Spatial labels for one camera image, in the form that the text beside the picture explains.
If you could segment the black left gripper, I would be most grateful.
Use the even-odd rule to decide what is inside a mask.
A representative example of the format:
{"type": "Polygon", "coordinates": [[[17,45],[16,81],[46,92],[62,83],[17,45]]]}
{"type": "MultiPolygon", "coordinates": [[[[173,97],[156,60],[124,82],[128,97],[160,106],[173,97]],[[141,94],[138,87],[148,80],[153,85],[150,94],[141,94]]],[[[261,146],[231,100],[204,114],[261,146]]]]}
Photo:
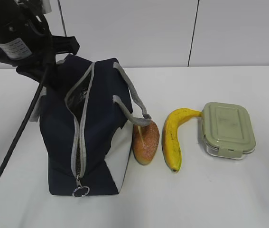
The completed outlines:
{"type": "Polygon", "coordinates": [[[18,66],[18,74],[41,82],[46,88],[58,90],[60,87],[56,55],[75,55],[79,47],[74,36],[51,35],[45,19],[39,22],[35,16],[23,14],[0,17],[0,63],[18,66]],[[43,66],[31,64],[42,58],[43,66]]]}

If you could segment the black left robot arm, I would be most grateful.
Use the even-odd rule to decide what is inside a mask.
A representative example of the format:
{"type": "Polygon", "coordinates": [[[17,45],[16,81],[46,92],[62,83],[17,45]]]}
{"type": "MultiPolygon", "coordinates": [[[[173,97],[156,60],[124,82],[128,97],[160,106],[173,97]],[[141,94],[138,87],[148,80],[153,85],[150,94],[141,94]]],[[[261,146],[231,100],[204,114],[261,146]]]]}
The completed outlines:
{"type": "Polygon", "coordinates": [[[0,0],[0,63],[16,67],[47,88],[62,87],[56,65],[59,54],[77,54],[76,38],[52,35],[42,1],[0,0]]]}

